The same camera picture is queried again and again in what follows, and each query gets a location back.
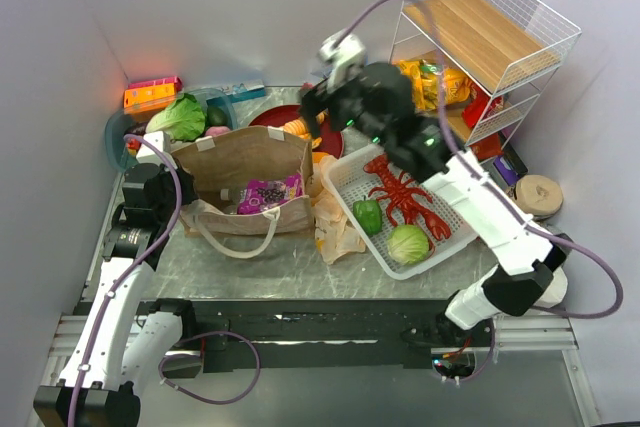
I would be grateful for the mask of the orange plastic grocery bag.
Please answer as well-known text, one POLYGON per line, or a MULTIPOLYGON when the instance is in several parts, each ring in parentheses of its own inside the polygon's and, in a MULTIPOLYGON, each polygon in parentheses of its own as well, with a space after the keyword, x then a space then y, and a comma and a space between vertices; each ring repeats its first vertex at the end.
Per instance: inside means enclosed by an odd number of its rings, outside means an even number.
POLYGON ((313 162, 313 174, 306 184, 314 217, 315 245, 328 265, 347 254, 366 250, 363 239, 327 187, 325 174, 336 161, 334 156, 322 153, 319 160, 313 162))

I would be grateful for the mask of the brown paper grocery bag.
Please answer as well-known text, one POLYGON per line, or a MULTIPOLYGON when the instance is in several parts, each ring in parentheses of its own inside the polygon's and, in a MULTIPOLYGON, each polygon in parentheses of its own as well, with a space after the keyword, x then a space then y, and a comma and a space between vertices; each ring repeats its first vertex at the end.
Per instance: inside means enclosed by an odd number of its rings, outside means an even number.
POLYGON ((217 137, 203 137, 172 152, 174 160, 194 178, 197 199, 182 208, 180 220, 187 235, 203 237, 231 258, 260 255, 281 233, 313 226, 311 199, 305 192, 313 168, 311 145, 274 127, 254 126, 217 137), (222 191, 239 191, 252 181, 268 186, 293 178, 300 192, 264 211, 227 214, 238 202, 222 191))

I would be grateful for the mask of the clear water bottle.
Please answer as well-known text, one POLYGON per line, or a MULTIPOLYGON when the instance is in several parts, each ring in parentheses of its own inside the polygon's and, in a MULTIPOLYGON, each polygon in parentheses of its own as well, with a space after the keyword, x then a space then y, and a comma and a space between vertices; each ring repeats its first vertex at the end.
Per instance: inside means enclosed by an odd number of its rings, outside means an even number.
POLYGON ((226 214, 237 214, 240 205, 245 201, 246 188, 223 188, 219 192, 220 200, 223 204, 223 212, 226 214))

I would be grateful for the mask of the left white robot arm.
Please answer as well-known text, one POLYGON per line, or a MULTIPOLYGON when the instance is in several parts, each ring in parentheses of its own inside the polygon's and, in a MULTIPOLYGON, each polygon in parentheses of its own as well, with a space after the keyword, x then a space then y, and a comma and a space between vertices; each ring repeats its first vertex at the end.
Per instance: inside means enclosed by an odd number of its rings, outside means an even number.
POLYGON ((56 384, 39 386, 33 401, 45 426, 137 425, 160 361, 196 330, 191 301, 159 298, 131 333, 179 211, 197 198, 193 177, 174 162, 140 163, 126 170, 122 191, 83 331, 56 384))

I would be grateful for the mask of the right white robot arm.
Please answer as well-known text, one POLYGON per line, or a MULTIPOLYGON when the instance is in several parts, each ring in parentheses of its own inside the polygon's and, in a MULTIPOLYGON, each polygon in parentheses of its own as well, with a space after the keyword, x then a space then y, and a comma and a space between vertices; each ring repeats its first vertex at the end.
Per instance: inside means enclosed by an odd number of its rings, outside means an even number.
POLYGON ((463 149, 443 124, 417 112, 408 77, 389 63, 365 66, 337 88, 322 81, 301 97, 299 113, 313 135, 317 115, 326 111, 331 128, 354 127, 377 142, 388 159, 446 202, 485 242, 496 266, 451 297, 449 323, 468 331, 503 313, 521 316, 534 307, 555 280, 566 255, 545 235, 530 233, 535 223, 523 214, 463 149))

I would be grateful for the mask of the yellow orange chips bag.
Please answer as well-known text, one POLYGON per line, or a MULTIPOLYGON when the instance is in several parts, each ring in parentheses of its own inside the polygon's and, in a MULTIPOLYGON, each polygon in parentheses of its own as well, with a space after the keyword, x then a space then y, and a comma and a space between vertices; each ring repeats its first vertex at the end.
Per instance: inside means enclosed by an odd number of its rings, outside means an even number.
POLYGON ((412 99, 418 110, 436 110, 439 92, 445 106, 465 102, 471 94, 470 79, 457 68, 424 59, 398 61, 395 66, 411 80, 412 99))

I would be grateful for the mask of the purple grape snack bag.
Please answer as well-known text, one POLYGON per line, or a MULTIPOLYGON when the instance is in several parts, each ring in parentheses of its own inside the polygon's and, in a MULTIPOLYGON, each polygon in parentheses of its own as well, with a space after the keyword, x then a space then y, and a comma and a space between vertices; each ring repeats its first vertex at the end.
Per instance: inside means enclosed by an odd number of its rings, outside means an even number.
POLYGON ((281 180, 251 180, 241 191, 237 213, 253 215, 279 207, 303 195, 303 178, 300 174, 281 180))

